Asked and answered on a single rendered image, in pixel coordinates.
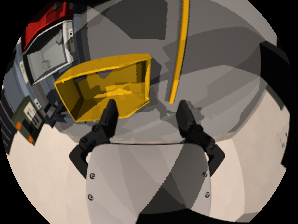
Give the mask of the yellow bin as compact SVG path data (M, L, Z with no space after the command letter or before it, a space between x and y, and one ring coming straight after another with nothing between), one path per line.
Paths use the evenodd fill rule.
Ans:
M72 66L54 85L75 122L100 120L109 99L116 101L118 118L127 118L149 103L151 59L138 53L91 60ZM97 75L109 69L105 79ZM73 78L85 74L75 83Z

